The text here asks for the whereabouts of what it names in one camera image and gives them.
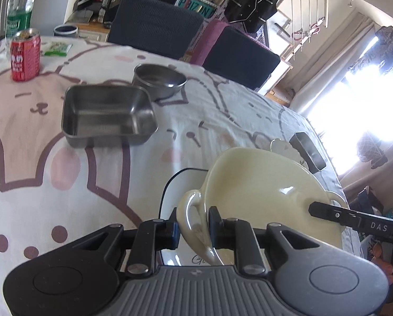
bowl handle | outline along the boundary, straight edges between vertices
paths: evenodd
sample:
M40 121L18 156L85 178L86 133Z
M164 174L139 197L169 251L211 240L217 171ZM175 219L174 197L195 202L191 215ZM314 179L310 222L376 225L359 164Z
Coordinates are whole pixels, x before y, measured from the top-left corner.
M330 199L330 201L331 200L337 201L340 204L341 208L350 209L349 204L339 194L334 193L332 191L325 191L325 193Z
M204 244L192 229L192 225L189 222L189 208L192 206L196 207L199 217L201 218L203 237L211 244L205 201L199 190L191 190L185 193L177 207L176 219L179 223L180 232L183 238L193 251L210 265L224 265L215 249Z

green bottle label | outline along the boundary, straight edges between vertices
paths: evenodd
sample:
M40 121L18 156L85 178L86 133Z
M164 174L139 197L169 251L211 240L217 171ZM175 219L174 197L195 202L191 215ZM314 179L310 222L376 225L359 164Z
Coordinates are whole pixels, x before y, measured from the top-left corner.
M32 12L8 16L6 18L6 37L13 37L17 32L29 28Z

metal screw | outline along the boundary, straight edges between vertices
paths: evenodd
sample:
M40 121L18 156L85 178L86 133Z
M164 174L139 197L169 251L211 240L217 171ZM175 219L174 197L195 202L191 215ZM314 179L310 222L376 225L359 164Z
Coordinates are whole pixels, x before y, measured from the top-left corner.
M132 274L144 274L149 270L147 265L144 264L132 264L128 267L128 272Z
M243 267L243 271L249 275L259 275L265 272L265 267L260 265L246 265Z

black jacket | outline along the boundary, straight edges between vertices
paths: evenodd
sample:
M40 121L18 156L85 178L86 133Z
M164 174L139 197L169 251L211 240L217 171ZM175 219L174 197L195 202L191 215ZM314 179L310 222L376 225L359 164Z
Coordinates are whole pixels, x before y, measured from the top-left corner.
M277 12L278 0L230 0L224 15L229 22L243 22L248 33L259 30Z

finger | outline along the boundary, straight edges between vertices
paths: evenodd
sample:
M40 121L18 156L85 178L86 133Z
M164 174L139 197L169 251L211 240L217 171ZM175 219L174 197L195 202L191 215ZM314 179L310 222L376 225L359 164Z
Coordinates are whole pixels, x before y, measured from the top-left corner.
M372 263L375 265L379 266L382 271L384 271L385 274L389 275L393 273L393 266L390 263L387 263L386 261L383 261L381 258L373 257Z
M373 256L379 258L382 255L382 246L380 244L375 244L372 250Z
M392 275L392 274L389 274L389 275L387 275L386 277L387 277L387 279L388 279L389 285L393 284L393 275Z

